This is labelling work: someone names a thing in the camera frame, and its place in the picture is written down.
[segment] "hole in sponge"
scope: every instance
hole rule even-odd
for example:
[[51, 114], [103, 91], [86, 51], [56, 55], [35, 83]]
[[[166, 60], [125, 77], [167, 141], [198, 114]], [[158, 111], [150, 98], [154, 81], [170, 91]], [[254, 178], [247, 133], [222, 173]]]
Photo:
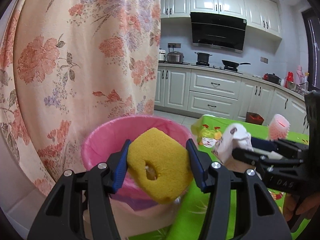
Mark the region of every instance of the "hole in sponge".
[[156, 180], [158, 178], [158, 174], [156, 172], [156, 169], [153, 167], [153, 165], [149, 162], [146, 162], [146, 175], [147, 179], [149, 180]]

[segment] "countertop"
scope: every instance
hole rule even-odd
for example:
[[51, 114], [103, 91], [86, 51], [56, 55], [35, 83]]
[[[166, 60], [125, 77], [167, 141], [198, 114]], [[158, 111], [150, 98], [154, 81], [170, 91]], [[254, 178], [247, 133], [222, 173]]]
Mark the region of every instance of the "countertop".
[[247, 79], [251, 79], [251, 80], [254, 80], [254, 81], [257, 81], [257, 82], [261, 82], [261, 83], [273, 86], [275, 88], [281, 89], [284, 92], [289, 93], [289, 94], [295, 96], [296, 98], [299, 98], [300, 100], [304, 101], [304, 96], [303, 95], [300, 95], [300, 94], [298, 94], [298, 93], [296, 93], [296, 92], [294, 92], [294, 91], [292, 91], [290, 89], [287, 89], [287, 88], [285, 88], [283, 86], [280, 86], [280, 85], [274, 84], [272, 82], [263, 80], [261, 78], [256, 78], [256, 77], [252, 76], [249, 73], [242, 72], [242, 74], [240, 74], [240, 73], [237, 73], [237, 72], [226, 71], [226, 70], [222, 70], [222, 69], [218, 69], [218, 68], [194, 66], [194, 65], [191, 65], [191, 64], [194, 64], [194, 63], [190, 63], [190, 65], [187, 65], [187, 64], [159, 63], [158, 65], [162, 66], [162, 67], [182, 67], [182, 68], [206, 70], [206, 71], [211, 71], [211, 72], [218, 72], [218, 73], [228, 74], [228, 75], [231, 75], [231, 76], [237, 76], [237, 77], [241, 77], [241, 78], [247, 78]]

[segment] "drawer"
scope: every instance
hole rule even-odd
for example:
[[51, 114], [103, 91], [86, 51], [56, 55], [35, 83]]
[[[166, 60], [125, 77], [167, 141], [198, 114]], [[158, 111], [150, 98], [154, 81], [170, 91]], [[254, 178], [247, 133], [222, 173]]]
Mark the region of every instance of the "drawer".
[[233, 119], [238, 100], [198, 92], [189, 93], [188, 111]]
[[241, 78], [203, 70], [191, 71], [190, 91], [238, 99]]

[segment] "range hood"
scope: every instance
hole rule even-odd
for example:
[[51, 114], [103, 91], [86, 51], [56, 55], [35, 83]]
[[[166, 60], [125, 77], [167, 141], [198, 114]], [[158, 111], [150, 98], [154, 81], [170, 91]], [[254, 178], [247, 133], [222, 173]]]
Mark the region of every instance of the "range hood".
[[191, 12], [192, 44], [241, 53], [247, 20], [213, 13]]

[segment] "pink plastic bag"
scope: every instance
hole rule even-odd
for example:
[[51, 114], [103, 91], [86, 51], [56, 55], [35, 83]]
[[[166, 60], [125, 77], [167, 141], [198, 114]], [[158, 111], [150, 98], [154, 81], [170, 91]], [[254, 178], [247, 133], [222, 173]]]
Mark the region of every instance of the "pink plastic bag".
[[[175, 139], [183, 147], [192, 138], [188, 129], [174, 121], [151, 115], [120, 117], [106, 122], [95, 129], [82, 144], [81, 157], [84, 167], [90, 170], [100, 162], [121, 150], [125, 140], [132, 142], [150, 128], [156, 127]], [[157, 205], [147, 193], [140, 189], [126, 174], [122, 188], [112, 196], [113, 199], [127, 203], [133, 210], [143, 210]]]

